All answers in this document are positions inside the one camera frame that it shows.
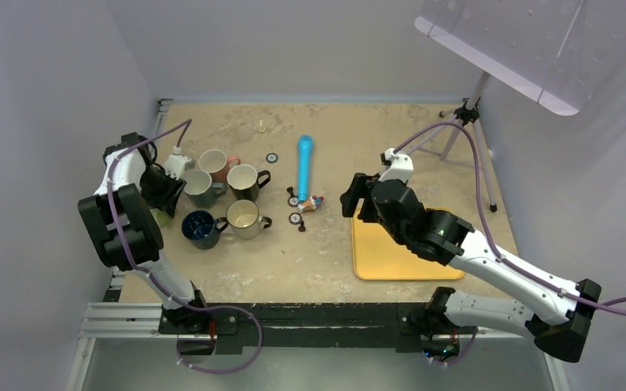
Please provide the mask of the grey teal ceramic mug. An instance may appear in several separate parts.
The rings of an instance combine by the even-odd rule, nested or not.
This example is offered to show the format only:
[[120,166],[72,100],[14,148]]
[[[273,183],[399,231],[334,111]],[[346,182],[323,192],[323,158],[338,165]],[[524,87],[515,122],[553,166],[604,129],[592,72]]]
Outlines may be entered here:
[[210,209],[218,199],[227,192],[227,186],[215,182],[210,173],[200,169],[192,169],[183,173],[186,182],[183,193],[199,209]]

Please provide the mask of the dark blue ceramic mug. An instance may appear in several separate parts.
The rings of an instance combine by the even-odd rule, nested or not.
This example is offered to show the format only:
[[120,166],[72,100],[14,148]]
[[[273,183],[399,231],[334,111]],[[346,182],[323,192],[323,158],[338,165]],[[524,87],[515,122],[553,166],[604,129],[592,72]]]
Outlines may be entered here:
[[215,247],[227,227],[225,217],[214,217],[204,210],[189,213],[181,223],[183,237],[201,250]]

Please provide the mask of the pink ceramic mug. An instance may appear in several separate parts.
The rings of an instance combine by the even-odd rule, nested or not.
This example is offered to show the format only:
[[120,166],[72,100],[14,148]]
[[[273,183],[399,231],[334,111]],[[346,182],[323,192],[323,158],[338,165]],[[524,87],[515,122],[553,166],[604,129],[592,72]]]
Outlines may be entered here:
[[226,183],[229,171],[239,165],[241,159],[238,156],[228,156],[218,149],[210,149],[200,155],[197,163],[199,169],[210,174],[214,182]]

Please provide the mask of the black ceramic mug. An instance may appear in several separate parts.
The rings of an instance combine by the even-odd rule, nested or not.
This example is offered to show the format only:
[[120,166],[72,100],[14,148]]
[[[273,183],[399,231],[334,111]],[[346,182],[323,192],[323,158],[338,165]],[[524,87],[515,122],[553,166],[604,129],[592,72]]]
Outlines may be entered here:
[[237,200],[255,202],[260,190],[271,181],[268,170],[258,171],[252,165],[240,164],[230,169],[227,184]]

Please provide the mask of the cream white ceramic mug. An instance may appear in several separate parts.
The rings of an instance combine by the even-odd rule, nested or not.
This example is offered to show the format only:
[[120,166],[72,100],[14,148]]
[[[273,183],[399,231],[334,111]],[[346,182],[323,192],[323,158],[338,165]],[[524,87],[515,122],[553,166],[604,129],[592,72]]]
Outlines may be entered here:
[[272,226],[272,219],[261,215],[259,207],[250,200],[236,200],[226,211],[226,218],[234,235],[243,240],[250,240],[262,230]]

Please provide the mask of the light green ceramic mug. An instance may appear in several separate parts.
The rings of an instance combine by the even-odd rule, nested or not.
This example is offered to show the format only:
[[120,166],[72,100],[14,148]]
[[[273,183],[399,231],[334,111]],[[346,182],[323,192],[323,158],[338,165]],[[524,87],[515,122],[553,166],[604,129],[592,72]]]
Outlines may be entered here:
[[156,221],[156,224],[160,228],[172,225],[173,218],[168,213],[161,211],[159,209],[152,209],[151,212]]

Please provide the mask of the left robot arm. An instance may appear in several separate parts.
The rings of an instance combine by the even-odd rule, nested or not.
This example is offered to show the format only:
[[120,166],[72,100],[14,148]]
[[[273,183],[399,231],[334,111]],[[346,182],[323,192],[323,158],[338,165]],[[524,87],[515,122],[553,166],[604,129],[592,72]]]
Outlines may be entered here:
[[93,195],[77,210],[101,262],[141,278],[162,301],[172,327],[203,332],[210,311],[195,284],[166,259],[154,209],[175,214],[186,186],[177,174],[155,162],[156,148],[143,135],[129,133],[103,153],[105,173]]

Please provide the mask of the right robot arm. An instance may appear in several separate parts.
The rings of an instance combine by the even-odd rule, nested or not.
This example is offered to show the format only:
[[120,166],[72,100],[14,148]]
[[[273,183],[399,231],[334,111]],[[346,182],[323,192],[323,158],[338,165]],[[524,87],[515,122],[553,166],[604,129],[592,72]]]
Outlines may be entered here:
[[436,288],[425,308],[408,316],[427,337],[486,327],[529,337],[564,362],[580,360],[601,293],[598,283],[559,278],[490,245],[466,220],[426,208],[398,179],[382,182],[377,175],[357,173],[340,203],[343,217],[379,224],[420,259],[462,270],[509,295],[496,299]]

